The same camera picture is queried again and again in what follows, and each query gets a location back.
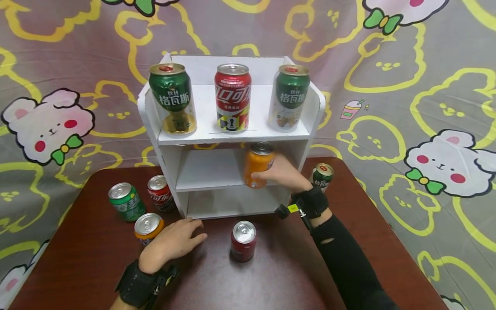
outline orange can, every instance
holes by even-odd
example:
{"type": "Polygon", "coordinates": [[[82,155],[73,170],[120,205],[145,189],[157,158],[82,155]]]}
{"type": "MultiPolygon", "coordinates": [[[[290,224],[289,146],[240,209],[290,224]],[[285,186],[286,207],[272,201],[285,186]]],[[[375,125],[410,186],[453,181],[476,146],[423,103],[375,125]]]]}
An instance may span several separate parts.
{"type": "Polygon", "coordinates": [[[158,236],[164,227],[165,222],[160,215],[146,213],[136,220],[134,224],[134,235],[141,243],[147,246],[158,236]]]}
{"type": "Polygon", "coordinates": [[[264,187],[265,180],[253,179],[253,172],[269,170],[274,162],[274,147],[267,142],[252,144],[245,162],[245,184],[251,188],[264,187]]]}

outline coca-cola can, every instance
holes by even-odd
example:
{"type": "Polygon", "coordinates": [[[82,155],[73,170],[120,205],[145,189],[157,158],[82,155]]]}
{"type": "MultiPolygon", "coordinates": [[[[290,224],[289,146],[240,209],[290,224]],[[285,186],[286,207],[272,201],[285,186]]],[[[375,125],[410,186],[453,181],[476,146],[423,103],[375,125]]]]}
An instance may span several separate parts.
{"type": "Polygon", "coordinates": [[[215,74],[217,124],[225,131],[248,128],[251,76],[244,64],[226,63],[215,74]]]}
{"type": "Polygon", "coordinates": [[[174,198],[165,176],[154,176],[148,181],[148,193],[160,212],[171,212],[176,208],[174,198]]]}
{"type": "Polygon", "coordinates": [[[234,225],[231,233],[231,254],[240,262],[249,261],[255,254],[255,225],[249,221],[241,221],[234,225]]]}

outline hand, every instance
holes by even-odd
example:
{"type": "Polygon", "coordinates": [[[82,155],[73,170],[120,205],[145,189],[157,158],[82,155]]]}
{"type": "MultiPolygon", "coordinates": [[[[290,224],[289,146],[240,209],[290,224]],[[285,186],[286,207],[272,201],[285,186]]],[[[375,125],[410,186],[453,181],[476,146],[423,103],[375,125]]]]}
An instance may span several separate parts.
{"type": "Polygon", "coordinates": [[[312,189],[312,184],[281,154],[276,154],[274,163],[267,171],[253,172],[254,179],[271,180],[279,185],[285,186],[293,194],[312,189]]]}
{"type": "Polygon", "coordinates": [[[198,227],[203,228],[202,221],[188,217],[164,228],[141,252],[138,260],[139,270],[153,274],[169,260],[191,252],[207,238],[207,234],[200,234],[191,238],[198,227]]]}

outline can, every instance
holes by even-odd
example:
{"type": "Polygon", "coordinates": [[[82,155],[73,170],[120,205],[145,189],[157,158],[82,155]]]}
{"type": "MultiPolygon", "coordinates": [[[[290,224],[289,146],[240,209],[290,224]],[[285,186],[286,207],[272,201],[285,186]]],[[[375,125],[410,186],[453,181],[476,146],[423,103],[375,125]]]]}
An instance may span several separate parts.
{"type": "Polygon", "coordinates": [[[148,79],[153,97],[165,110],[162,129],[171,134],[188,134],[196,130],[191,80],[178,63],[159,63],[150,68],[148,79]]]}
{"type": "Polygon", "coordinates": [[[261,188],[266,180],[254,179],[253,172],[269,170],[274,162],[274,147],[267,142],[257,142],[250,146],[245,161],[245,184],[251,188],[261,188]]]}
{"type": "Polygon", "coordinates": [[[160,212],[171,212],[176,208],[165,176],[159,175],[152,177],[148,181],[148,193],[152,197],[153,204],[160,212]]]}
{"type": "Polygon", "coordinates": [[[309,181],[325,192],[334,176],[334,170],[328,164],[320,163],[312,171],[309,181]]]}
{"type": "Polygon", "coordinates": [[[231,254],[240,262],[249,261],[255,254],[255,225],[249,221],[240,221],[231,232],[231,254]]]}
{"type": "Polygon", "coordinates": [[[160,215],[146,213],[136,220],[134,224],[134,235],[142,244],[147,246],[158,236],[164,227],[165,222],[160,215]]]}
{"type": "Polygon", "coordinates": [[[126,182],[110,188],[109,201],[127,222],[135,221],[146,212],[146,206],[139,198],[136,188],[126,182]]]}
{"type": "Polygon", "coordinates": [[[272,87],[269,125],[280,130],[296,129],[309,86],[310,76],[306,67],[296,64],[280,66],[272,87]]]}
{"type": "Polygon", "coordinates": [[[238,63],[221,64],[214,82],[218,126],[225,131],[246,130],[251,97],[248,67],[238,63]]]}

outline fabric backdrop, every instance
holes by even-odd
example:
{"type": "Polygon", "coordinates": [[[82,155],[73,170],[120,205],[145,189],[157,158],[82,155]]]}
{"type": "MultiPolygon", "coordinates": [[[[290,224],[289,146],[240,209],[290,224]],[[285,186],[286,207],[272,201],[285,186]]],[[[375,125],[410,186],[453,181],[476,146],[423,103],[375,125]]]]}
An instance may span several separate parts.
{"type": "Polygon", "coordinates": [[[173,2],[0,0],[0,309],[94,172],[156,164],[136,99],[165,52],[307,66],[310,155],[346,162],[451,310],[496,309],[494,0],[173,2]]]}

